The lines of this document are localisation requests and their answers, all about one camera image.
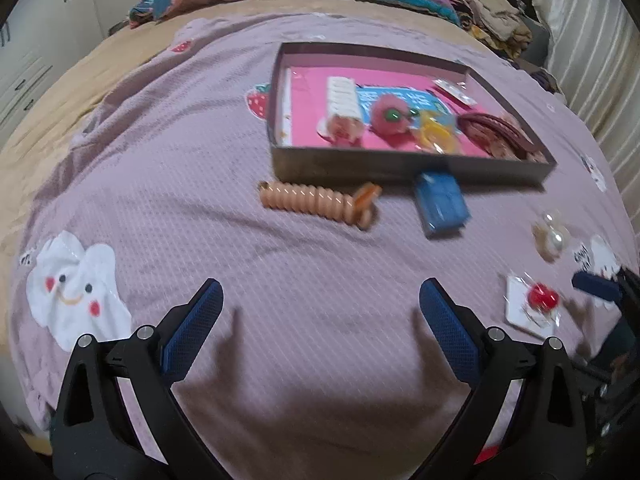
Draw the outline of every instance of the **white wardrobe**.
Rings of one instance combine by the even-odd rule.
[[[0,29],[0,148],[41,95],[138,1],[18,1]]]

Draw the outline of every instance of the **orange hair clip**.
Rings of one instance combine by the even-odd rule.
[[[373,222],[373,202],[382,188],[367,182],[351,196],[324,187],[261,182],[258,192],[264,207],[323,216],[366,230]]]

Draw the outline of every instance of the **beige blanket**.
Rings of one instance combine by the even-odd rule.
[[[264,12],[327,12],[393,23],[451,43],[485,50],[452,23],[394,7],[353,0],[245,0],[177,16],[164,23],[124,29],[104,40],[40,98],[0,152],[0,348],[6,345],[8,283],[34,194],[64,157],[71,133],[116,83],[172,41],[195,18]]]

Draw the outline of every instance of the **blue paper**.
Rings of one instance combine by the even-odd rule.
[[[446,105],[431,92],[389,86],[357,87],[356,92],[358,93],[360,110],[362,110],[362,120],[365,124],[370,124],[369,111],[373,103],[383,94],[393,94],[405,101],[407,105],[409,105],[409,108],[438,112],[440,115],[437,116],[437,120],[443,126],[455,125],[455,116],[452,115]]]

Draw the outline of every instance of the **cartoon face patch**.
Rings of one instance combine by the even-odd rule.
[[[33,319],[71,352],[86,333],[98,341],[128,338],[131,314],[118,296],[116,259],[107,244],[84,250],[67,231],[46,241],[27,277]]]

